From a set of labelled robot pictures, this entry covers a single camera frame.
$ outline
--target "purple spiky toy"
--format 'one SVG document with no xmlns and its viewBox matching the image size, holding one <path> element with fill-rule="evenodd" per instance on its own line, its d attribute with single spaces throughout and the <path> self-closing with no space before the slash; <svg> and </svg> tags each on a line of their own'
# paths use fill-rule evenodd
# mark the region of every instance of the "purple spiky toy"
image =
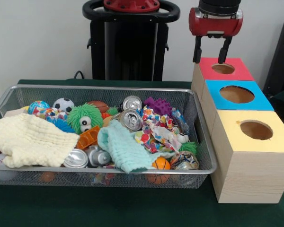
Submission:
<svg viewBox="0 0 284 227">
<path fill-rule="evenodd" d="M 171 116 L 172 107 L 170 106 L 170 103 L 166 102 L 165 99 L 159 98 L 158 100 L 155 101 L 152 97 L 149 97 L 144 101 L 144 104 L 149 106 L 151 109 L 153 109 L 156 114 L 159 115 L 167 114 L 169 117 L 172 117 Z"/>
</svg>

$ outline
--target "box hole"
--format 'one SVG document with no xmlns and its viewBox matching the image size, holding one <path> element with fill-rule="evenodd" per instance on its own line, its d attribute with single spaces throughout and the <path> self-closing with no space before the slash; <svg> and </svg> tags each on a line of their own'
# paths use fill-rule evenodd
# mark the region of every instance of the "box hole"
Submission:
<svg viewBox="0 0 284 227">
<path fill-rule="evenodd" d="M 235 68 L 229 64 L 215 64 L 212 66 L 212 69 L 221 74 L 232 74 L 235 71 Z"/>
<path fill-rule="evenodd" d="M 233 103 L 250 103 L 255 99 L 254 94 L 246 88 L 239 86 L 226 86 L 221 88 L 220 94 Z"/>
<path fill-rule="evenodd" d="M 248 120 L 242 122 L 240 127 L 245 135 L 255 140 L 268 140 L 273 136 L 272 129 L 263 122 Z"/>
</svg>

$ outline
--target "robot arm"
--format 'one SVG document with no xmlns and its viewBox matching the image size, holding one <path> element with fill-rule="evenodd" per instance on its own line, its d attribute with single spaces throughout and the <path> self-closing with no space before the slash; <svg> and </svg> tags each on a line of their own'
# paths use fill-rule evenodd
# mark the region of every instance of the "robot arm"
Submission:
<svg viewBox="0 0 284 227">
<path fill-rule="evenodd" d="M 193 62 L 201 59 L 201 38 L 225 38 L 220 50 L 218 63 L 226 60 L 232 37 L 239 33 L 243 23 L 243 13 L 239 9 L 241 0 L 200 0 L 198 8 L 189 14 L 189 29 L 195 35 Z"/>
</svg>

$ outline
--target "red box top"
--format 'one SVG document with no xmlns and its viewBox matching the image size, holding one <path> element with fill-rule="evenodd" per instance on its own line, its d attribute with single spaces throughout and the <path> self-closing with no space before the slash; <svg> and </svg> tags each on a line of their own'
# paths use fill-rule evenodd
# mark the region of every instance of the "red box top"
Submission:
<svg viewBox="0 0 284 227">
<path fill-rule="evenodd" d="M 199 66 L 207 80 L 255 81 L 240 58 L 227 58 L 221 65 L 217 58 L 201 58 Z"/>
</svg>

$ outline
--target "black cable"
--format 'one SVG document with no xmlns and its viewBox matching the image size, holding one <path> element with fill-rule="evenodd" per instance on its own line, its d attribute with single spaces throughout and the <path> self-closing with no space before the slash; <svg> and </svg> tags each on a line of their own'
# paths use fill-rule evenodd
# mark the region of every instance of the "black cable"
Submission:
<svg viewBox="0 0 284 227">
<path fill-rule="evenodd" d="M 83 73 L 80 70 L 75 73 L 74 79 L 77 78 L 78 74 L 81 74 L 82 79 L 84 79 L 84 75 L 83 75 Z"/>
</svg>

